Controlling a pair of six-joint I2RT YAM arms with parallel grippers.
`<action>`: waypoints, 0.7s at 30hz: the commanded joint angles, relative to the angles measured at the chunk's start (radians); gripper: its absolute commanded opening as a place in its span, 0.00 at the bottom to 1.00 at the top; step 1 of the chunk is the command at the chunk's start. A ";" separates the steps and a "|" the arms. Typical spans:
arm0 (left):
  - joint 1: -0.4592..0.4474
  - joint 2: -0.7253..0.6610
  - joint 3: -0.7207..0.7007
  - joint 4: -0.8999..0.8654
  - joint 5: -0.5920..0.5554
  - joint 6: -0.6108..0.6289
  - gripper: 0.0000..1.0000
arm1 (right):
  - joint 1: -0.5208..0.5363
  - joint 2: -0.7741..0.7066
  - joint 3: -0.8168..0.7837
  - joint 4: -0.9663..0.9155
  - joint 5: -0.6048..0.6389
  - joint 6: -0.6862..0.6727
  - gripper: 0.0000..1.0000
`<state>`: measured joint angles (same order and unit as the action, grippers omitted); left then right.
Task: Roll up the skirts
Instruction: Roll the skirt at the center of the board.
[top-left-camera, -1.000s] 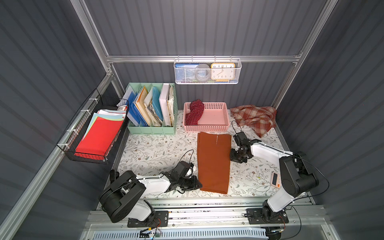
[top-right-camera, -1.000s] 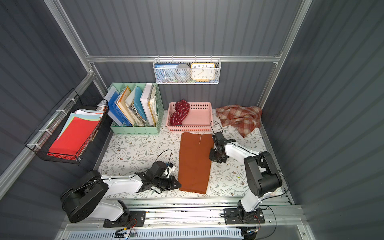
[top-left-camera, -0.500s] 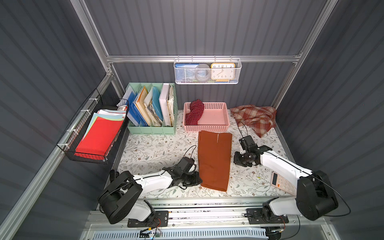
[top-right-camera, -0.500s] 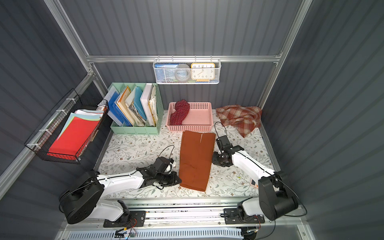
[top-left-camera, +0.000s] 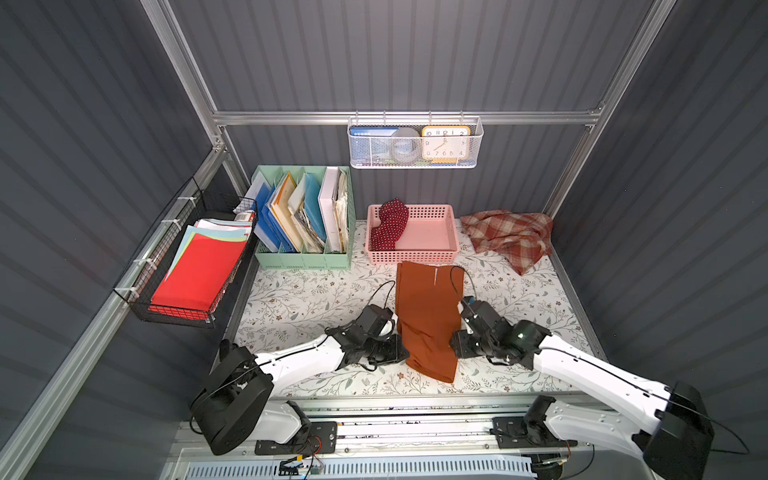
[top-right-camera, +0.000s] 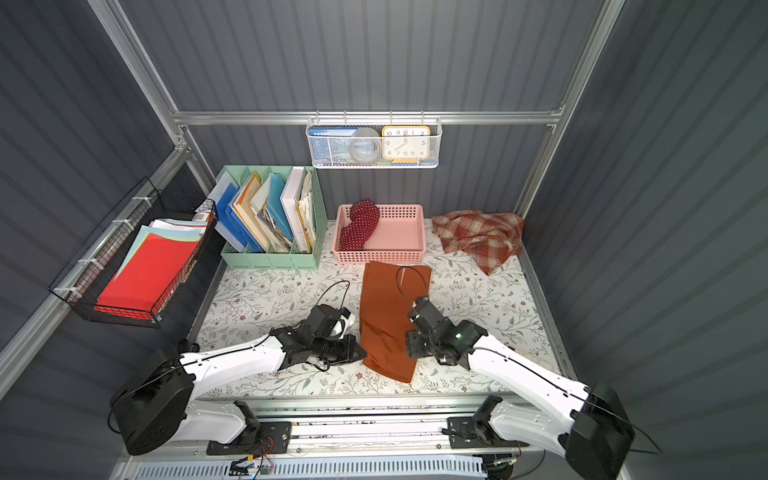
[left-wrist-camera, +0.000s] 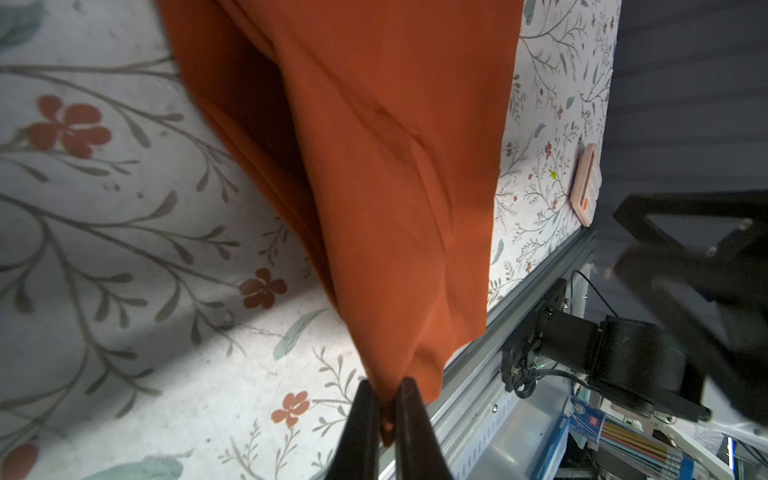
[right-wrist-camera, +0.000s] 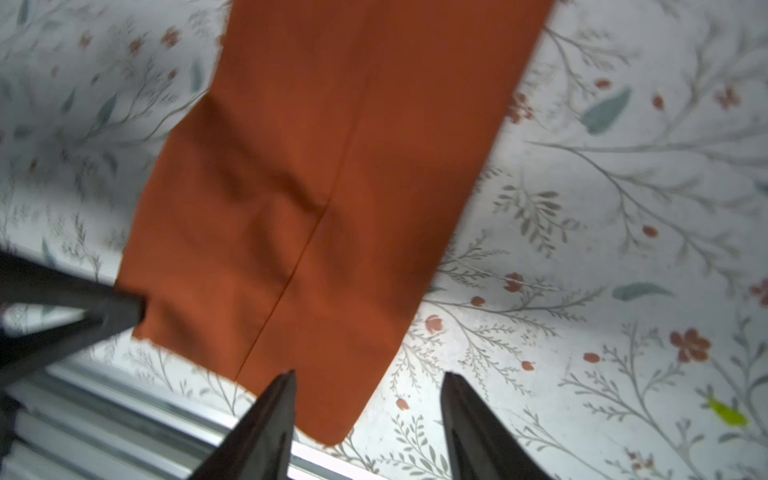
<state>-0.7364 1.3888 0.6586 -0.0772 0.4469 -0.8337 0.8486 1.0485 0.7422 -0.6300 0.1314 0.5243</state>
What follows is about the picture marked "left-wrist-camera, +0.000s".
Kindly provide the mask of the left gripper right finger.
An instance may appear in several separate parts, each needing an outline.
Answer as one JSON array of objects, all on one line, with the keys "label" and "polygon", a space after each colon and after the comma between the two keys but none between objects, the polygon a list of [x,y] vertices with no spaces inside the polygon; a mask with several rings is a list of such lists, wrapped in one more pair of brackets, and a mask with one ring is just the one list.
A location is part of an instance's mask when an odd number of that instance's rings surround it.
[{"label": "left gripper right finger", "polygon": [[396,478],[452,480],[417,382],[406,377],[395,398]]}]

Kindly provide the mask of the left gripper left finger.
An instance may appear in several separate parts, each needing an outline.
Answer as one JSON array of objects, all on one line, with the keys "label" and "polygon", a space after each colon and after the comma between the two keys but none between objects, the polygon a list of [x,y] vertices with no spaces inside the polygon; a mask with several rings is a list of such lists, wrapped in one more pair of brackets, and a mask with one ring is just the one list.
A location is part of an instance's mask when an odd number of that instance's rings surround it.
[{"label": "left gripper left finger", "polygon": [[360,382],[325,478],[375,480],[379,475],[380,405],[368,380]]}]

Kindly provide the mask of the rust brown skirt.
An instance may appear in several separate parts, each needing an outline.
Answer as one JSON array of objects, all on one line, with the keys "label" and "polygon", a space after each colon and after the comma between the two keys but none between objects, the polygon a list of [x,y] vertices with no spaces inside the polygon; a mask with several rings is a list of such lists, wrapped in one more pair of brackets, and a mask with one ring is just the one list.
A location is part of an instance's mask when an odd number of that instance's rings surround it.
[{"label": "rust brown skirt", "polygon": [[299,236],[382,407],[487,322],[519,1],[161,1],[192,100]]}]

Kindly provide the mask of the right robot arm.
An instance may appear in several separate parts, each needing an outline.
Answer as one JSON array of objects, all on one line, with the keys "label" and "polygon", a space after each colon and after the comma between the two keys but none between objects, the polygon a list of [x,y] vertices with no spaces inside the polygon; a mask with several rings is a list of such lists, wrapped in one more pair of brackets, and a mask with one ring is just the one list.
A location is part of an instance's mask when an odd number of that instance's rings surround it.
[{"label": "right robot arm", "polygon": [[[657,215],[733,218],[739,226],[701,253],[657,226]],[[594,323],[548,308],[539,317],[538,351],[643,416],[709,420],[701,397],[712,381],[741,415],[765,424],[766,192],[633,194],[614,217],[636,240],[614,276],[654,321]]]}]

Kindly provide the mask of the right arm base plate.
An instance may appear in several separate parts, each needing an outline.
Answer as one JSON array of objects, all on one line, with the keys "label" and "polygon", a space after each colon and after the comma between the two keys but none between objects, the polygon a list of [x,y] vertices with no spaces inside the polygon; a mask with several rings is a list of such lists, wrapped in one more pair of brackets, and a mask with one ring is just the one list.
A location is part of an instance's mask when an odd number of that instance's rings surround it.
[{"label": "right arm base plate", "polygon": [[540,350],[543,325],[554,312],[562,311],[568,282],[557,279],[507,337],[501,347],[501,380],[507,393],[530,397],[536,388],[533,359]]}]

